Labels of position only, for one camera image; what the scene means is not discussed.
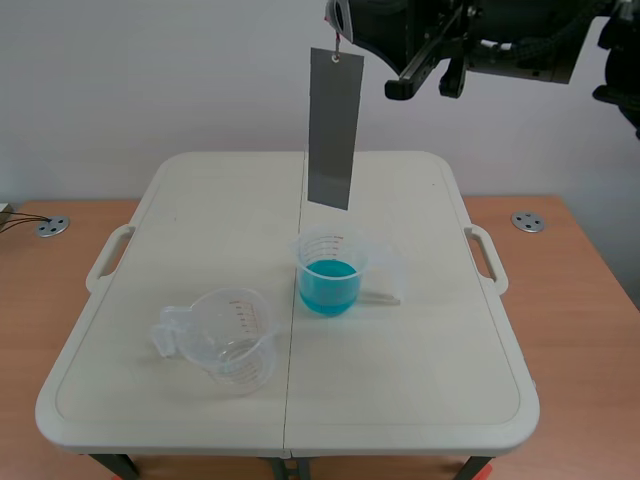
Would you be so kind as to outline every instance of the measuring cup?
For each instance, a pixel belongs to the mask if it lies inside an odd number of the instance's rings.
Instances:
[[[387,270],[395,290],[374,295],[391,304],[401,301],[395,257],[389,249],[368,242],[357,230],[314,227],[300,234],[292,251],[297,261],[300,298],[314,312],[335,316],[348,310],[358,298],[362,276],[371,267]]]
[[[180,353],[231,393],[250,393],[275,365],[276,325],[267,302],[248,289],[223,288],[190,307],[166,307],[152,339],[163,357]]]

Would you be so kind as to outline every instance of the black cable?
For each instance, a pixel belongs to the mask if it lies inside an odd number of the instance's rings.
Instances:
[[[510,50],[500,50],[497,48],[484,47],[476,48],[475,53],[497,58],[513,59],[516,61],[528,60],[540,55],[545,55],[563,44],[567,40],[581,31],[584,25],[588,25],[605,8],[611,4],[612,0],[591,0],[574,18],[560,30],[547,38],[523,39],[514,42]]]
[[[39,222],[50,222],[51,220],[43,219],[43,218],[11,218],[9,220],[5,220],[4,222],[0,222],[0,227],[2,225],[6,225],[7,223],[15,223],[15,222],[24,222],[25,220],[37,220]]]
[[[13,215],[21,215],[23,217],[29,217],[29,218],[39,218],[40,220],[44,220],[45,222],[50,222],[51,219],[49,217],[45,217],[43,215],[35,215],[33,213],[22,213],[22,212],[12,212],[10,213],[11,216]]]
[[[0,230],[0,233],[4,233],[7,230],[11,230],[13,227],[17,227],[18,225],[22,225],[23,223],[31,223],[31,222],[41,222],[39,218],[25,218],[24,220],[20,220],[19,222],[14,223],[13,225],[9,225],[7,228],[3,228]]]

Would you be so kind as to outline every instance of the table handle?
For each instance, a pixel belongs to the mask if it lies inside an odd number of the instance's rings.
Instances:
[[[119,252],[119,247],[122,245],[122,242],[130,239],[135,231],[136,227],[133,225],[122,225],[116,228],[111,235],[109,235],[107,243],[102,247],[100,255],[98,255],[96,262],[93,264],[93,267],[91,267],[91,270],[89,270],[89,274],[87,275],[85,285],[89,292],[93,292],[98,280],[104,276],[106,269],[111,265]]]
[[[491,240],[491,237],[484,228],[477,225],[465,227],[464,233],[467,235],[467,238],[477,241],[478,245],[480,245],[480,250],[482,250],[482,255],[484,255],[484,260],[496,290],[498,291],[498,295],[502,295],[507,291],[507,288],[509,288],[509,279],[507,278],[507,273],[504,271],[493,240]]]

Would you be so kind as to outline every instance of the table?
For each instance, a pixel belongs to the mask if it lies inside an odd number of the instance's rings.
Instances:
[[[473,198],[467,206],[475,223],[493,235],[510,275],[504,301],[537,382],[543,412],[532,439],[495,461],[491,478],[631,477],[640,453],[636,309],[561,200]],[[3,476],[108,478],[83,457],[57,453],[35,429],[32,409],[86,301],[86,272],[108,233],[129,219],[134,207],[135,202],[27,204],[23,211],[53,215],[64,210],[77,228],[48,244],[31,236],[29,226],[0,237],[3,364],[16,355],[24,363],[20,372],[0,370],[10,392],[0,399],[6,426],[0,443]],[[514,229],[509,216],[521,209],[541,213],[549,224],[546,232],[527,236]],[[523,248],[527,255],[522,255]],[[69,259],[64,270],[55,268],[60,258]],[[548,301],[532,300],[541,295]],[[204,479],[215,478],[215,473],[229,479],[269,477],[268,468],[249,459],[156,456],[136,458],[136,463],[145,478]],[[312,468],[320,480],[432,478],[428,473],[450,478],[446,465],[451,460],[445,460],[444,468],[442,463],[425,457],[338,457],[315,460]]]
[[[456,480],[471,480],[526,441],[539,405],[499,299],[507,278],[449,166],[358,152],[349,211],[307,202],[307,170],[302,152],[188,153],[160,167],[87,275],[91,296],[36,404],[45,437],[124,480],[137,478],[125,454],[267,457],[278,480],[291,456],[304,467],[310,456],[461,454],[471,458]],[[402,305],[359,301],[333,321],[302,307],[287,244],[317,224],[357,226],[397,250]],[[388,265],[363,290],[386,293]],[[150,341],[167,305],[225,287],[261,292],[278,324],[274,373],[251,395],[229,396]]]

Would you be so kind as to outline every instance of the blue liquid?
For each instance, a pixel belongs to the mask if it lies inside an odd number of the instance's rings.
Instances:
[[[319,278],[300,270],[300,297],[307,307],[317,313],[339,315],[353,305],[360,291],[360,275],[340,279],[356,273],[351,265],[339,260],[318,260],[307,268],[314,273],[336,280]]]

